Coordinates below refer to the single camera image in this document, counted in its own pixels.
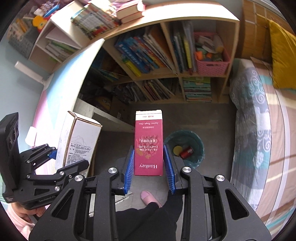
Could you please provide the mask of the person's left hand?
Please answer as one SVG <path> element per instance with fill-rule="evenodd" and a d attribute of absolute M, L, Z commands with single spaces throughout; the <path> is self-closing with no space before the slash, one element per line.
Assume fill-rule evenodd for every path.
<path fill-rule="evenodd" d="M 45 207 L 27 210 L 27 209 L 23 208 L 18 202 L 11 203 L 11 207 L 17 216 L 19 216 L 20 218 L 22 218 L 23 220 L 25 220 L 27 222 L 32 221 L 30 219 L 31 216 L 36 215 L 37 217 L 41 217 L 46 211 Z"/>

